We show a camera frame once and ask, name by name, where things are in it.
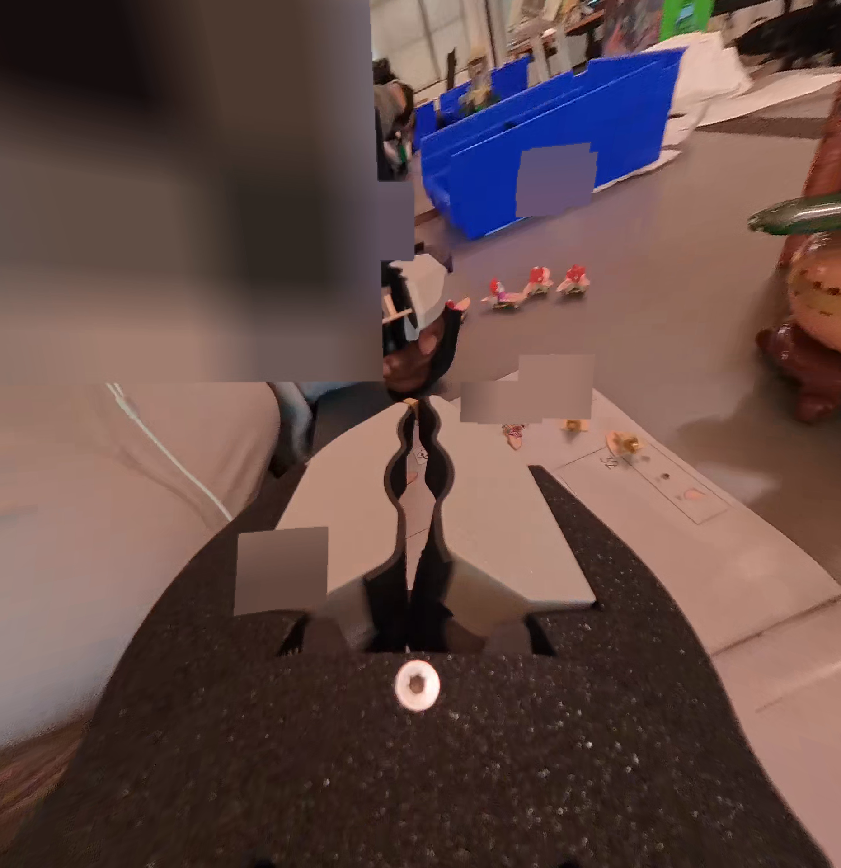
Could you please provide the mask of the person's left hand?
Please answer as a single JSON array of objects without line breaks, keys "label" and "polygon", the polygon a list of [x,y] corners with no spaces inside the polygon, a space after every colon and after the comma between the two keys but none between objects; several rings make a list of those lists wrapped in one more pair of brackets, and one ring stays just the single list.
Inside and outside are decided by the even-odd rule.
[{"label": "person's left hand", "polygon": [[469,306],[469,298],[447,301],[436,320],[422,328],[414,340],[384,355],[384,383],[393,396],[426,395],[448,373]]}]

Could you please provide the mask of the blue plastic bin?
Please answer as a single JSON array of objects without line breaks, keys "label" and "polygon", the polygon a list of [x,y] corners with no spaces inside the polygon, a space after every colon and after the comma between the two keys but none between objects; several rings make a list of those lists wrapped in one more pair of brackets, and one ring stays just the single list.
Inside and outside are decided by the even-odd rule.
[{"label": "blue plastic bin", "polygon": [[471,240],[587,205],[660,157],[684,52],[593,60],[431,133],[420,148],[429,200]]}]

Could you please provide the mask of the white paper sheets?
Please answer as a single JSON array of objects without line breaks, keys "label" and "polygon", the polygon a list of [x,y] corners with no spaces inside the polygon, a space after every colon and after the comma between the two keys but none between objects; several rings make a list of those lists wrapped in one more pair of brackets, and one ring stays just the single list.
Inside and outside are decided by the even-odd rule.
[{"label": "white paper sheets", "polygon": [[841,82],[841,68],[778,71],[754,81],[733,47],[717,32],[674,37],[643,51],[660,55],[669,45],[683,49],[672,108],[655,161],[626,174],[630,179],[673,161],[698,128],[759,114],[781,103],[814,94]]}]

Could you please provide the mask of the brick building instruction booklet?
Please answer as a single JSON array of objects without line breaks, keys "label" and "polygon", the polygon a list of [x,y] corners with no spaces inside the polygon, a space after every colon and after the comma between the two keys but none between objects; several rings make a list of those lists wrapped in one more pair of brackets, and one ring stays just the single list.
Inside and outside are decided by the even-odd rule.
[{"label": "brick building instruction booklet", "polygon": [[[614,458],[610,430],[645,444]],[[649,567],[713,657],[784,636],[841,648],[841,588],[802,549],[599,392],[588,430],[528,425],[514,450],[550,472]]]}]

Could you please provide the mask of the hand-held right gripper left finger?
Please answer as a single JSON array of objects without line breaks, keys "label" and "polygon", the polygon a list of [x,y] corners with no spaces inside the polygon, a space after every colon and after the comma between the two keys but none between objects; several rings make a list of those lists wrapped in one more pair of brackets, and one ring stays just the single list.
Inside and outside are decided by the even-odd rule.
[{"label": "hand-held right gripper left finger", "polygon": [[409,591],[400,498],[414,409],[398,403],[340,435],[306,466],[277,523],[300,531],[297,578],[310,589],[284,609],[336,623],[351,649],[404,649]]}]

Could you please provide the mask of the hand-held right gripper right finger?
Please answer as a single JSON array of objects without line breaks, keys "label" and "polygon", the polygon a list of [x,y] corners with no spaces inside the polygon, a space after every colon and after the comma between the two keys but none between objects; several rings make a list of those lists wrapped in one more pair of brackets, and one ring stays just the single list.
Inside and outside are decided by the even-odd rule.
[{"label": "hand-held right gripper right finger", "polygon": [[433,496],[418,561],[418,648],[475,653],[529,617],[589,609],[597,598],[545,495],[496,427],[462,422],[442,398],[418,406]]}]

